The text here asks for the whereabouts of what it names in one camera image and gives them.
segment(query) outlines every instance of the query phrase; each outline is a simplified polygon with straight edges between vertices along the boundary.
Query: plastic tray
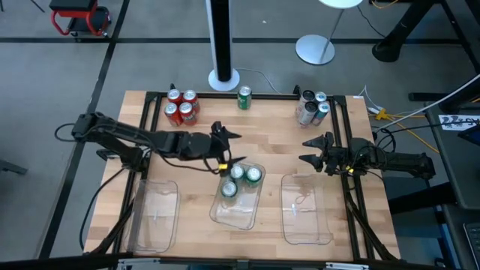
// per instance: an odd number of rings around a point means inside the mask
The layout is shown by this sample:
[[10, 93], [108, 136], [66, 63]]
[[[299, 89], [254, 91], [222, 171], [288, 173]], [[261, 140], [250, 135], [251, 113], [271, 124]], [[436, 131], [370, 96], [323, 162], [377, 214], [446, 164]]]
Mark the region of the plastic tray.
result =
[[210, 218], [220, 224], [230, 225], [241, 230], [250, 230], [255, 224], [255, 215], [257, 214], [260, 192], [262, 191], [263, 179], [265, 178], [265, 168], [259, 164], [242, 161], [238, 163], [243, 166], [244, 171], [255, 166], [262, 171], [262, 178], [255, 187], [250, 187], [247, 182], [237, 180], [237, 194], [228, 198], [222, 195], [221, 186], [225, 181], [231, 181], [230, 177], [222, 177], [218, 185], [217, 194], [210, 209]]
[[319, 175], [285, 175], [281, 183], [283, 237], [292, 245], [327, 245], [333, 238]]
[[173, 246], [179, 202], [174, 181], [140, 181], [126, 226], [124, 248], [135, 254], [158, 254]]

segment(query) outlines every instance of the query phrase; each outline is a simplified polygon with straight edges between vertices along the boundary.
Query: green soda can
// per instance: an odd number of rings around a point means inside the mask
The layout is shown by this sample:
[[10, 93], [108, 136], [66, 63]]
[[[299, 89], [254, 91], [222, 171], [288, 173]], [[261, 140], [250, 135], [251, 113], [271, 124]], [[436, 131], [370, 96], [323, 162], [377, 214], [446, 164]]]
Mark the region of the green soda can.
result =
[[256, 187], [260, 183], [261, 178], [262, 171], [258, 167], [252, 166], [248, 169], [246, 180], [251, 188]]
[[237, 97], [237, 104], [238, 108], [242, 110], [250, 109], [250, 105], [252, 103], [252, 89], [248, 86], [242, 86], [240, 90], [238, 90], [238, 97]]
[[232, 181], [225, 181], [222, 184], [221, 193], [226, 198], [233, 198], [237, 194], [237, 185]]
[[244, 174], [245, 174], [245, 171], [243, 170], [243, 167], [240, 165], [233, 165], [232, 170], [230, 170], [230, 178], [233, 181], [241, 180]]

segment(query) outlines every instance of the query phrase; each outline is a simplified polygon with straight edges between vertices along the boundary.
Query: wooden table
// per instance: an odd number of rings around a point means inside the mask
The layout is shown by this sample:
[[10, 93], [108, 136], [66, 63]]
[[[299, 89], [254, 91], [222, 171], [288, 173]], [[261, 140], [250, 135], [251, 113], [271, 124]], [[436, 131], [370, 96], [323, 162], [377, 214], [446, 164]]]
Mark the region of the wooden table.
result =
[[[118, 117], [120, 122], [138, 126], [145, 94], [144, 91], [125, 93]], [[364, 100], [358, 97], [346, 97], [346, 100], [352, 135], [373, 141]], [[281, 229], [281, 179], [286, 174], [315, 173], [311, 165], [299, 160], [298, 156], [319, 154], [318, 149], [303, 147], [302, 142], [318, 137], [326, 131], [333, 131], [330, 114], [319, 127], [300, 129], [296, 126], [293, 115], [298, 102], [295, 100], [252, 100], [251, 108], [244, 111], [237, 108], [235, 99], [204, 98], [200, 100], [202, 111], [196, 126], [172, 127], [163, 114], [166, 102], [167, 99], [162, 100], [158, 130], [209, 133], [211, 124], [219, 120], [230, 131], [242, 135], [241, 139], [231, 140], [234, 157], [246, 155], [248, 161], [262, 164], [267, 173], [255, 225], [253, 229], [244, 231], [210, 219], [209, 211], [219, 182], [216, 175], [171, 167], [160, 157], [153, 155], [148, 180], [175, 181], [181, 195], [175, 244], [167, 252], [156, 255], [251, 260], [353, 260], [340, 176], [321, 176], [324, 181], [324, 206], [328, 228], [333, 235], [329, 244], [288, 244]], [[337, 111], [345, 144], [340, 108], [337, 108]], [[148, 119], [146, 127], [150, 127], [150, 121], [151, 119]], [[200, 161], [181, 164], [204, 167]], [[119, 168], [119, 160], [109, 160], [103, 181]], [[123, 172], [99, 194], [85, 243], [86, 251], [99, 245], [118, 220], [127, 175], [127, 172]], [[392, 254], [400, 257], [383, 183], [374, 175], [363, 176], [361, 183], [368, 220], [373, 231]], [[356, 225], [360, 251], [362, 257], [366, 257], [362, 229]]]

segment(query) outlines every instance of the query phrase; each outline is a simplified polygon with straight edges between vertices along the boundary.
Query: red soda can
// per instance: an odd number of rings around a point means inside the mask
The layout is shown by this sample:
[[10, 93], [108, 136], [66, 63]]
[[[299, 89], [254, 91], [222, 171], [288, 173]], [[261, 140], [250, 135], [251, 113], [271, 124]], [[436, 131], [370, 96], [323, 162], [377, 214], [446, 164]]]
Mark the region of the red soda can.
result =
[[165, 116], [173, 127], [178, 127], [183, 123], [179, 108], [174, 103], [168, 103], [165, 106]]
[[180, 93], [177, 89], [172, 89], [168, 91], [166, 94], [168, 101], [175, 104], [176, 106], [180, 106], [182, 104], [182, 93]]
[[197, 123], [197, 115], [195, 114], [192, 104], [188, 102], [180, 105], [180, 115], [186, 125], [195, 125]]
[[198, 102], [197, 93], [194, 90], [187, 90], [183, 93], [183, 102], [188, 102], [192, 104], [193, 110], [195, 113], [200, 112], [200, 103]]

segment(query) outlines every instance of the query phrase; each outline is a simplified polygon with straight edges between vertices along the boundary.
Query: can lid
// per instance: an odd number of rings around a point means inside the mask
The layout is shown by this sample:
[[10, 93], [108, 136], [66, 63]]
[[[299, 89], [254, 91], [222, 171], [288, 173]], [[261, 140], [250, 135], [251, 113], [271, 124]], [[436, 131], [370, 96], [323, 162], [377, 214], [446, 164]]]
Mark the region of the can lid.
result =
[[195, 93], [194, 90], [187, 90], [185, 91], [185, 93], [183, 93], [183, 98], [186, 101], [192, 101], [196, 96], [197, 96], [197, 93]]
[[175, 113], [176, 110], [177, 105], [175, 103], [170, 102], [165, 106], [165, 113], [172, 114]]
[[168, 91], [168, 94], [166, 94], [166, 97], [171, 100], [175, 100], [180, 97], [180, 91], [177, 89], [172, 89]]
[[305, 104], [305, 109], [310, 113], [315, 113], [317, 111], [317, 105], [314, 102], [307, 102]]
[[327, 100], [327, 95], [322, 91], [318, 91], [315, 93], [315, 99], [319, 102], [323, 102]]
[[192, 104], [184, 102], [180, 105], [180, 113], [189, 113], [192, 111]]
[[311, 90], [305, 90], [301, 93], [301, 96], [307, 101], [312, 101], [315, 99], [315, 93]]
[[232, 181], [226, 181], [222, 185], [222, 194], [227, 197], [233, 197], [237, 193], [237, 185]]
[[243, 176], [243, 168], [240, 165], [233, 165], [232, 170], [230, 171], [230, 175], [234, 179], [238, 179]]
[[262, 172], [260, 171], [259, 168], [253, 166], [250, 169], [248, 169], [247, 177], [248, 177], [248, 180], [252, 182], [257, 182], [260, 180], [260, 178], [262, 178]]
[[330, 105], [326, 102], [318, 104], [318, 110], [322, 113], [328, 113], [330, 111]]
[[250, 93], [252, 92], [252, 89], [250, 89], [250, 87], [244, 85], [240, 88], [240, 91], [238, 91], [238, 93], [240, 93], [240, 95], [244, 95], [244, 96], [247, 96], [249, 95]]

